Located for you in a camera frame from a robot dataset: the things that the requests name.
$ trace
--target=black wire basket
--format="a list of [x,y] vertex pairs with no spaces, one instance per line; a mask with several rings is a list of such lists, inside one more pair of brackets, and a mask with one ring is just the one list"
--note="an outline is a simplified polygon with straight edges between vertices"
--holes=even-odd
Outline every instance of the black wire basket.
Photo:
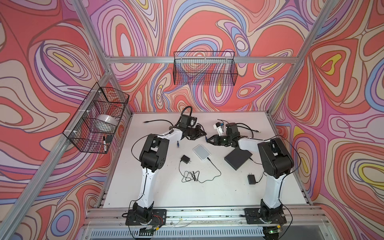
[[80,152],[107,153],[128,100],[129,95],[120,90],[99,86],[75,127],[63,134]]
[[237,67],[233,51],[175,51],[175,85],[234,86]]

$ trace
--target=white tabletop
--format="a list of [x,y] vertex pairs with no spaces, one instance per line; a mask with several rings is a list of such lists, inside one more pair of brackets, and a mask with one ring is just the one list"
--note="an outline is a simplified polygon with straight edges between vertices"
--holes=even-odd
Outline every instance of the white tabletop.
[[[104,203],[104,207],[128,207],[131,200],[137,199],[140,191],[142,170],[140,162],[134,159],[131,154],[131,147],[139,138],[150,133],[162,134],[167,132],[170,124],[165,121],[143,123],[154,119],[166,119],[176,123],[179,113],[145,113],[133,114],[132,122],[128,129],[127,137],[118,160],[111,185]],[[252,129],[261,131],[254,133],[255,138],[267,139],[274,136],[273,129],[264,112],[238,112],[238,113],[192,113],[197,117],[198,123],[202,124],[207,137],[217,134],[213,125],[217,119],[228,122],[242,122]],[[251,136],[247,129],[239,128],[242,135]],[[138,158],[142,150],[145,138],[137,142],[133,153]],[[258,181],[263,173],[262,165],[255,164],[251,160],[246,161],[235,171],[224,157],[234,148],[214,146],[205,142],[201,137],[195,141],[182,139],[177,144],[170,144],[166,162],[162,169],[159,169],[154,193],[155,207],[204,207],[204,206],[240,206],[259,205],[263,198],[266,185],[266,177],[255,184],[248,183],[248,174],[254,174]],[[191,159],[188,164],[181,163],[180,169],[184,173],[188,171],[200,171],[199,180],[212,179],[219,172],[207,160],[201,161],[193,152],[193,148],[202,144],[210,153],[211,161],[221,171],[222,175],[213,181],[203,184],[190,181],[182,183],[182,176],[179,172],[179,162],[183,155]],[[253,154],[252,159],[261,163],[260,155]],[[282,189],[282,202],[284,204],[305,204],[305,199],[295,180],[293,174],[285,178],[285,185]]]

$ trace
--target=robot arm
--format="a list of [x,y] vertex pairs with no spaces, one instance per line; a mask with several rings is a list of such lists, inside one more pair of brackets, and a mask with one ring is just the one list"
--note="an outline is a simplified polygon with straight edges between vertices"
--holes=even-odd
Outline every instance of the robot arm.
[[264,171],[267,173],[267,183],[261,207],[256,216],[262,222],[270,223],[283,213],[279,194],[284,177],[293,168],[293,159],[280,138],[266,141],[248,138],[240,135],[235,123],[226,124],[226,129],[226,136],[213,135],[207,142],[217,146],[232,146],[260,153]]
[[196,140],[206,133],[202,130],[202,126],[197,124],[197,118],[184,115],[184,111],[192,107],[185,107],[175,126],[162,135],[150,134],[144,143],[140,153],[139,161],[142,166],[142,182],[139,200],[133,204],[132,210],[128,211],[128,217],[134,218],[135,221],[143,225],[149,224],[152,219],[152,211],[154,204],[154,185],[156,177],[166,161],[168,146],[170,143],[177,142],[184,137],[188,140]]

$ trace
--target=colorful swirl pattern wall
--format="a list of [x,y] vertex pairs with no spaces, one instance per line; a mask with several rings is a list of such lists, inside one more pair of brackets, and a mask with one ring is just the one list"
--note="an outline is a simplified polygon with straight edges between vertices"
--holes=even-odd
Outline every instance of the colorful swirl pattern wall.
[[[103,73],[70,1],[0,1],[0,221]],[[13,240],[76,236],[126,121],[108,154],[67,149]]]
[[273,114],[340,239],[384,239],[383,39],[383,1],[340,1]]
[[[321,0],[110,0],[87,8],[110,56],[173,56],[233,50],[236,56],[296,56]],[[175,86],[173,64],[114,64],[133,111],[265,111],[290,64],[238,64],[230,86]]]

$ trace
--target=black cable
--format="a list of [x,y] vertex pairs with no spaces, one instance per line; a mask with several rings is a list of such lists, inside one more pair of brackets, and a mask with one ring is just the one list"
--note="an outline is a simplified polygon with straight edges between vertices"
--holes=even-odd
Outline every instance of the black cable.
[[263,165],[262,163],[257,163],[255,162],[252,158],[249,158],[252,162],[256,163],[256,164],[260,164],[260,165]]
[[191,109],[191,111],[189,112],[189,116],[192,115],[192,107],[191,107],[191,106],[186,106],[186,107],[181,111],[180,117],[179,117],[177,123],[176,123],[174,126],[177,126],[177,125],[180,123],[181,116],[184,114],[184,111],[187,110],[188,108]]
[[243,127],[243,126],[237,126],[237,127],[242,127],[242,128],[245,128],[245,129],[248,129],[248,130],[251,130],[251,133],[252,133],[252,137],[253,137],[253,130],[248,128],[248,127]]
[[263,179],[264,173],[265,173],[265,171],[262,173],[262,177],[256,183],[259,183]]
[[229,122],[228,121],[226,121],[226,120],[221,120],[221,119],[218,119],[219,121],[222,121],[222,122],[227,122],[228,124],[229,124]]
[[171,134],[173,131],[174,131],[174,130],[172,129],[172,130],[169,131],[169,133],[164,134],[164,135],[159,135],[159,134],[155,134],[155,133],[150,133],[150,134],[148,134],[148,135],[145,135],[144,137],[139,138],[139,139],[132,145],[132,147],[131,147],[131,154],[132,154],[132,156],[133,156],[134,158],[136,158],[137,161],[140,161],[137,157],[135,157],[135,155],[133,155],[133,147],[134,147],[135,144],[136,144],[138,141],[140,141],[141,139],[143,139],[143,138],[145,138],[145,137],[147,137],[147,136],[149,136],[149,135],[151,135],[151,134],[153,134],[153,135],[157,135],[157,136],[165,136],[165,135]]
[[219,121],[222,121],[223,122],[223,126],[222,126],[222,130],[223,130],[223,132],[224,132],[224,122],[227,122],[228,124],[229,124],[229,122],[228,121],[226,121],[226,120],[221,120],[221,119],[218,119]]
[[[143,193],[141,194],[141,196],[139,197],[139,199],[137,200],[132,200],[130,203],[129,203],[129,207],[128,207],[128,211],[129,209],[131,208],[131,204],[132,202],[137,202],[139,201],[143,196],[144,196],[144,192],[145,192],[145,185],[147,183],[147,174],[145,175],[145,181],[144,181],[144,189],[143,189]],[[133,237],[134,240],[136,240],[136,238],[133,236],[132,232],[131,232],[131,229],[129,228],[129,214],[127,213],[127,222],[128,222],[128,230],[129,230],[129,233],[131,234],[131,236]]]
[[183,111],[181,111],[181,115],[183,115],[183,114],[184,114],[184,111],[187,110],[188,108],[191,109],[191,111],[189,112],[189,116],[191,116],[191,114],[192,114],[192,106],[186,106],[186,107],[183,109]]
[[189,182],[189,181],[195,181],[195,182],[199,182],[199,183],[205,183],[206,181],[213,181],[216,177],[220,177],[221,176],[221,171],[214,165],[214,163],[211,161],[211,159],[209,159],[209,157],[207,158],[211,163],[212,165],[220,172],[219,175],[213,177],[212,179],[207,179],[203,182],[200,182],[199,180],[199,175],[200,175],[200,171],[196,171],[196,172],[189,172],[189,171],[185,171],[184,174],[181,173],[181,170],[180,170],[180,164],[182,161],[179,162],[179,172],[181,174],[181,176],[183,176],[183,178],[181,179],[181,182]]
[[156,119],[156,120],[151,120],[151,121],[144,121],[143,123],[154,122],[154,121],[166,121],[166,122],[169,122],[172,127],[174,126],[173,123],[171,123],[170,121],[165,120],[165,119]]
[[284,236],[284,234],[288,231],[288,228],[291,226],[291,224],[293,222],[293,216],[292,216],[292,213],[289,210],[289,208],[287,208],[282,202],[280,202],[280,203],[288,210],[289,214],[291,214],[291,222],[289,223],[289,225],[288,225],[287,229],[285,230],[285,232],[277,240],[279,240],[280,238],[282,238]]
[[[295,170],[293,170],[292,172],[288,173],[287,175],[285,175],[285,176],[283,177],[283,179],[281,180],[281,182],[283,183],[284,179],[285,179],[288,175],[290,175],[291,173],[294,173],[295,171],[297,171],[297,170],[299,169],[299,167],[300,167],[300,165],[301,165],[301,163],[302,163],[303,161],[301,160],[301,157],[300,157],[298,151],[295,149],[295,147],[293,147],[293,145],[292,145],[292,144],[291,144],[291,143],[290,143],[284,136],[279,135],[279,134],[278,134],[277,136],[280,136],[280,137],[284,138],[284,139],[289,143],[289,145],[291,145],[291,147],[292,147],[293,150],[297,153],[297,156],[298,156],[299,159],[300,159],[299,166],[297,166],[297,168],[296,168]],[[278,238],[278,240],[284,236],[284,234],[288,231],[289,227],[291,226],[291,224],[292,224],[292,222],[293,222],[293,216],[292,216],[291,211],[290,211],[289,208],[287,208],[287,207],[281,202],[281,200],[280,200],[280,193],[281,193],[281,187],[282,187],[282,186],[283,186],[283,184],[280,185],[280,189],[279,189],[279,195],[278,195],[278,196],[279,196],[279,201],[280,201],[280,203],[281,203],[281,204],[288,210],[288,212],[291,214],[291,222],[289,223],[289,225],[288,225],[287,229],[285,230],[285,232]]]

